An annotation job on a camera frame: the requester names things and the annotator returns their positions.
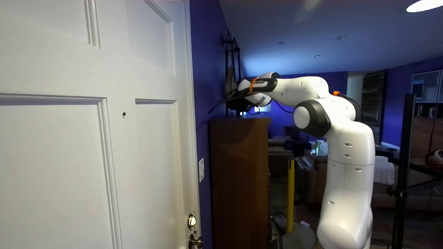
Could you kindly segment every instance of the doorknob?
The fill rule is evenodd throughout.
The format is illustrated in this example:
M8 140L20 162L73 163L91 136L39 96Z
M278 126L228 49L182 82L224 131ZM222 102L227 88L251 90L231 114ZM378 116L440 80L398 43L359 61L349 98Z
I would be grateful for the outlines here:
M191 234L191 236L189 236L188 249L192 249L194 245L196 245L198 249L201 249L203 247L203 238L198 237L198 239L194 239L194 235Z

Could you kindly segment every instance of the light switch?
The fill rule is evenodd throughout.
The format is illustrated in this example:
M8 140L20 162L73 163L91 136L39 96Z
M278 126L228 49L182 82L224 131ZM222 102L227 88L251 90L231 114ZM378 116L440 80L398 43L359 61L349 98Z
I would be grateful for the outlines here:
M199 182L202 182L203 178L205 177L205 158L200 159L198 162L198 177Z

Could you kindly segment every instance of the black metal stand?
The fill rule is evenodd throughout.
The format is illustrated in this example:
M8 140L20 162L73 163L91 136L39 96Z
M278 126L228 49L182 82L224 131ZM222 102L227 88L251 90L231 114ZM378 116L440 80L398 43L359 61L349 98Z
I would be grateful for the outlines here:
M415 94L407 94L404 100L403 126L401 129L401 150L398 165L392 248L403 247L404 216L408 198L409 159L411 154L412 128L414 123Z

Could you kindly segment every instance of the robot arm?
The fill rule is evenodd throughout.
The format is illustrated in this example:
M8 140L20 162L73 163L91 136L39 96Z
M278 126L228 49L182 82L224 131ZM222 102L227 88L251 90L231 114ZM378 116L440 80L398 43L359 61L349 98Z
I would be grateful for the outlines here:
M356 122L355 103L329 93L321 77L280 79L272 73L254 81L243 80L239 90L253 93L253 104L270 99L294 106L294 123L300 131L325 137L329 144L326 189L317 235L326 249L369 248L370 209L375 163L373 133Z

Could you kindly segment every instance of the blue wall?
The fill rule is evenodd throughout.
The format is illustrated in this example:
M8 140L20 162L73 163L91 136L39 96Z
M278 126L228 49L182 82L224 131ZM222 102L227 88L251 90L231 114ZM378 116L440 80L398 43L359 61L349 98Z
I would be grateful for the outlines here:
M319 76L324 78L329 85L329 91L339 91L340 93L346 94L348 86L348 72L333 72L333 73L319 73L319 74L291 74L282 75L282 78L296 78L301 76ZM282 105L286 110L293 111L294 107L289 107ZM271 111L265 114L271 118L271 124L269 125L269 130L272 136L282 136L284 125L294 125L292 120L292 113L286 113L275 102L271 103ZM314 137L310 136L309 141L315 140Z
M205 159L205 178L199 184L201 235L205 248L212 249L208 120L213 116L223 115L225 106L219 106L210 115L208 111L223 97L225 49L221 46L221 36L225 35L226 22L217 0L191 0L190 22L197 156L198 160Z
M441 69L443 57L438 57L402 66L387 73L383 142L400 147L404 95L411 93L412 75Z

